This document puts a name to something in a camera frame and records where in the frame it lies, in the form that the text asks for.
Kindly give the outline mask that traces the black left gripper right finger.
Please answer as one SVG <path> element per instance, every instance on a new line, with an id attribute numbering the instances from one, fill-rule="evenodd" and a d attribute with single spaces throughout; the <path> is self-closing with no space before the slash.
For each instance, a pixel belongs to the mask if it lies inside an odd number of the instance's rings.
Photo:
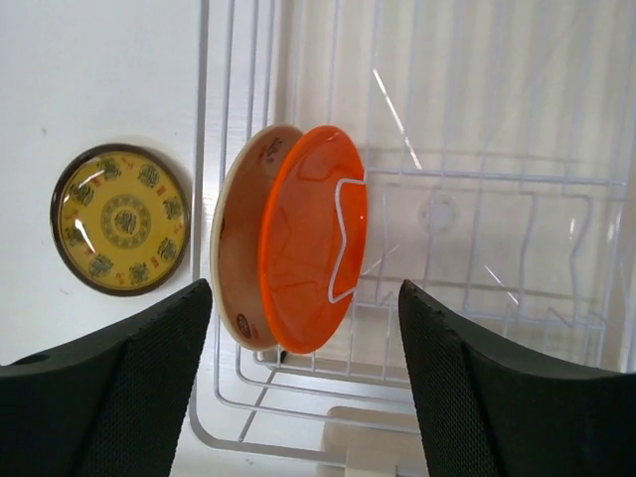
<path id="1" fill-rule="evenodd" d="M 432 476 L 631 476 L 635 378 L 554 358 L 411 281 L 399 328 Z"/>

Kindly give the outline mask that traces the yellow patterned plate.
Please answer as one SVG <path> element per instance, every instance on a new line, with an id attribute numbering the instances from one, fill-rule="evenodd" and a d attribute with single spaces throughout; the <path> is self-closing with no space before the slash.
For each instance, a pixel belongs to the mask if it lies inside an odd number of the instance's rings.
<path id="1" fill-rule="evenodd" d="M 190 223 L 189 200 L 169 162 L 126 143 L 100 144 L 72 160 L 50 205 L 68 270 L 111 296 L 142 295 L 168 281 L 190 242 Z"/>

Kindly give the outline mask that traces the orange plate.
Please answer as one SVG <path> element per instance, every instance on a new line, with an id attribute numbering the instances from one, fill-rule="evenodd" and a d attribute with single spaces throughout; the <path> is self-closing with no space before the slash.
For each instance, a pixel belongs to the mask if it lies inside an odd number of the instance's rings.
<path id="1" fill-rule="evenodd" d="M 361 275 L 368 217 L 353 140 L 334 125 L 303 134 L 274 181 L 258 244 L 265 316 L 285 350 L 310 354 L 340 327 Z"/>

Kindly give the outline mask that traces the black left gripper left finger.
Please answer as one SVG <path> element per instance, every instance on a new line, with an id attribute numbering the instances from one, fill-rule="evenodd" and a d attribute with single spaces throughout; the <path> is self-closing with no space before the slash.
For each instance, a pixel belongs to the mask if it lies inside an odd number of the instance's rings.
<path id="1" fill-rule="evenodd" d="M 212 307 L 199 279 L 2 367 L 2 475 L 169 475 Z"/>

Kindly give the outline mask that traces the cream patterned plate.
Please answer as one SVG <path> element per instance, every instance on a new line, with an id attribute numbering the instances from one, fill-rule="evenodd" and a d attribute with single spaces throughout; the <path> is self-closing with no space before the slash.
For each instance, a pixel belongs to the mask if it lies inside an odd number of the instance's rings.
<path id="1" fill-rule="evenodd" d="M 253 351 L 277 344 L 260 296 L 259 234 L 273 182 L 302 135 L 289 124 L 270 125 L 254 134 L 227 173 L 215 207 L 210 239 L 214 301 L 228 333 Z"/>

